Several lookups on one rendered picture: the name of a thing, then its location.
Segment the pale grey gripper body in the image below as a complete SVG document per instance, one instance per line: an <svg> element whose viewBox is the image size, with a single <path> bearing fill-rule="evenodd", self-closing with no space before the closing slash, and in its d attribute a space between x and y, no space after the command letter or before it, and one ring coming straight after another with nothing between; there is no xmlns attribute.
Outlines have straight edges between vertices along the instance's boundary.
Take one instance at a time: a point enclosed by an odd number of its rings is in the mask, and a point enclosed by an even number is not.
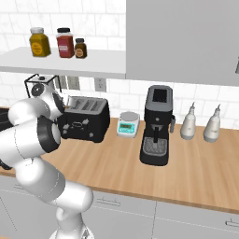
<svg viewBox="0 0 239 239"><path fill-rule="evenodd" d="M74 97L69 96L68 99L67 99L66 107L67 108L75 108L76 105L77 105L77 100Z"/></svg>

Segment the black coffee machine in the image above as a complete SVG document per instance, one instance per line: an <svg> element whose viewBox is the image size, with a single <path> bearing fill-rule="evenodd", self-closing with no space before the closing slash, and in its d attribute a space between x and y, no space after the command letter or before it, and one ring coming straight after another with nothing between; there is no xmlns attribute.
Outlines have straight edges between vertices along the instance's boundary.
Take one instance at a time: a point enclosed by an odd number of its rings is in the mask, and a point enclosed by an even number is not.
<svg viewBox="0 0 239 239"><path fill-rule="evenodd" d="M145 103L146 123L140 148L140 162L165 166L169 159L169 134L174 132L173 90L169 86L153 85L148 88Z"/></svg>

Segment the grey wall cupboard door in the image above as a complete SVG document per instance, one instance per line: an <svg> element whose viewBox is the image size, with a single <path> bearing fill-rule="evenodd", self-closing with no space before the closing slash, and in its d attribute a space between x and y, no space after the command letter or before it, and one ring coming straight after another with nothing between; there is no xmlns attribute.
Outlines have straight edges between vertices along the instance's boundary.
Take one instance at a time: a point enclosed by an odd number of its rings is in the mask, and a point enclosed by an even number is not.
<svg viewBox="0 0 239 239"><path fill-rule="evenodd" d="M239 86L239 0L126 0L126 77Z"/></svg>

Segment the white wall socket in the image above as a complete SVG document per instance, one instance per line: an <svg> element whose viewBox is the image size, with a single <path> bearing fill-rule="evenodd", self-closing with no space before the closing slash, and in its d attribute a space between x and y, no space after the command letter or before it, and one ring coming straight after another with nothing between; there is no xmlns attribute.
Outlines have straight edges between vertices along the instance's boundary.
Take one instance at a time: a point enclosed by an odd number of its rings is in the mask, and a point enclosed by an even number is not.
<svg viewBox="0 0 239 239"><path fill-rule="evenodd" d="M94 79L94 87L96 91L106 92L106 79L96 77Z"/></svg>

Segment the small brown spice jar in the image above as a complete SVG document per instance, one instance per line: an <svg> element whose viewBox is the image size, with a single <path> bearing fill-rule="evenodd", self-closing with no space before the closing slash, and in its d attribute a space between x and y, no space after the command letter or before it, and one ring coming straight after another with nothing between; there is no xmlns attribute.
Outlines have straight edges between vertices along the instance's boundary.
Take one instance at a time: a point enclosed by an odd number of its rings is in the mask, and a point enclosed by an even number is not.
<svg viewBox="0 0 239 239"><path fill-rule="evenodd" d="M87 46L84 43L83 38L76 39L75 55L77 58L81 58L81 59L84 59L87 57Z"/></svg>

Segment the white squeeze bottle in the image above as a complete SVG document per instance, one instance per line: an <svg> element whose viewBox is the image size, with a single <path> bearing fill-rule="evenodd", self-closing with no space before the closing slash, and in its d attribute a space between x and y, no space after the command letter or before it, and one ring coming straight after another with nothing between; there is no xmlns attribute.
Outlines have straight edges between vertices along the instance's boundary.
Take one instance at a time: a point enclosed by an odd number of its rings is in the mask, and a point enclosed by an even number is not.
<svg viewBox="0 0 239 239"><path fill-rule="evenodd" d="M182 124L181 129L180 129L180 135L185 140L191 140L195 135L196 117L194 115L194 109L195 109L195 106L191 105L189 113L184 118L183 124Z"/></svg>
<svg viewBox="0 0 239 239"><path fill-rule="evenodd" d="M220 129L220 105L215 109L213 116L209 119L204 129L204 140L209 143L215 143L219 137Z"/></svg>

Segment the black toaster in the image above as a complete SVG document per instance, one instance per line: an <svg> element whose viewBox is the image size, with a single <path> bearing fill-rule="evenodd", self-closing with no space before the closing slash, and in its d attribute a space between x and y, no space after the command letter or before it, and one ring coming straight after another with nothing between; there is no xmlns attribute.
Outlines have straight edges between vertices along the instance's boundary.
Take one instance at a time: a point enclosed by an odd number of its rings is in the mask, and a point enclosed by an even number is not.
<svg viewBox="0 0 239 239"><path fill-rule="evenodd" d="M66 108L57 119L61 137L101 143L110 124L108 101L104 98L74 96L75 108ZM68 130L63 126L69 124Z"/></svg>

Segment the white kitchen scale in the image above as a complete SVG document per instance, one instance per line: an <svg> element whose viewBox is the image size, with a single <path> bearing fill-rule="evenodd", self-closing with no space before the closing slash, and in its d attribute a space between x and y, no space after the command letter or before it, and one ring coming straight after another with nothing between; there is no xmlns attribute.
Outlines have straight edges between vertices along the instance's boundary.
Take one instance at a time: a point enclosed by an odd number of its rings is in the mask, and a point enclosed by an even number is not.
<svg viewBox="0 0 239 239"><path fill-rule="evenodd" d="M119 115L117 136L135 138L140 124L140 115L132 111L122 112Z"/></svg>

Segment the yellow spice jar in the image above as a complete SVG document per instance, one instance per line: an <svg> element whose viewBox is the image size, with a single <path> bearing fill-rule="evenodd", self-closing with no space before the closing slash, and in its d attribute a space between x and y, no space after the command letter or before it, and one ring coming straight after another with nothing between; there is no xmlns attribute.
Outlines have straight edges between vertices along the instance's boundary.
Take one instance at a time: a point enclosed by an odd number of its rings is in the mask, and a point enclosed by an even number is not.
<svg viewBox="0 0 239 239"><path fill-rule="evenodd" d="M30 46L35 57L46 57L50 55L49 39L44 34L42 27L32 27L30 29Z"/></svg>

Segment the white wall shelf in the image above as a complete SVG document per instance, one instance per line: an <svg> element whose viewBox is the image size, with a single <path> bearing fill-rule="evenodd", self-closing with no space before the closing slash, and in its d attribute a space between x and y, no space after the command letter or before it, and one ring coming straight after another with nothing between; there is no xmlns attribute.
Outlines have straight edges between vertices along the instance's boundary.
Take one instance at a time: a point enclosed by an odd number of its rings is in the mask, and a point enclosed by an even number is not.
<svg viewBox="0 0 239 239"><path fill-rule="evenodd" d="M34 57L29 47L20 47L0 54L0 72L125 79L126 52L89 49L79 59L61 58L53 48L47 57Z"/></svg>

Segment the red spice jar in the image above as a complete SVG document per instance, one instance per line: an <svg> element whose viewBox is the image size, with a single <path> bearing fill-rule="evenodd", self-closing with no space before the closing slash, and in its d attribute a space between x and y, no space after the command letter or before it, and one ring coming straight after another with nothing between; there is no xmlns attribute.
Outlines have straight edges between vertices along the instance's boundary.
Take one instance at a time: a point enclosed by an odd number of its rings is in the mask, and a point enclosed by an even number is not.
<svg viewBox="0 0 239 239"><path fill-rule="evenodd" d="M73 35L67 27L57 29L57 44L61 58L72 58L75 54Z"/></svg>

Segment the black hob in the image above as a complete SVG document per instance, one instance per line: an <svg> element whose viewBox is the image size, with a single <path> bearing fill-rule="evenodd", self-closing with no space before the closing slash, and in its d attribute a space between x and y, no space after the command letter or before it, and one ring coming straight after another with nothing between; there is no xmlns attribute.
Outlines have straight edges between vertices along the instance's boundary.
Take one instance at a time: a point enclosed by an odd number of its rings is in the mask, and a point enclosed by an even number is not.
<svg viewBox="0 0 239 239"><path fill-rule="evenodd" d="M0 108L0 132L12 127L12 124L9 121L7 114L7 108ZM3 163L1 159L0 166L5 170L11 170L11 167Z"/></svg>

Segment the grey drawer front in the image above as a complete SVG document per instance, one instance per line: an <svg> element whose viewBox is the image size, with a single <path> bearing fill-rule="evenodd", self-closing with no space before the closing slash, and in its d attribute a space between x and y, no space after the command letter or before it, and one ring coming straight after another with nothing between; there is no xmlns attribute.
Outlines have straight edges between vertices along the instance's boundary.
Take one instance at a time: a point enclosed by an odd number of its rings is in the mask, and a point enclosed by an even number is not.
<svg viewBox="0 0 239 239"><path fill-rule="evenodd" d="M56 208L26 190L14 177L0 176L0 235L11 239L49 239L57 229Z"/></svg>
<svg viewBox="0 0 239 239"><path fill-rule="evenodd" d="M151 239L156 203L151 200L93 192L91 208L82 214L95 239ZM117 199L120 207L98 204L97 198Z"/></svg>
<svg viewBox="0 0 239 239"><path fill-rule="evenodd" d="M154 239L239 239L239 215L179 204L157 203Z"/></svg>

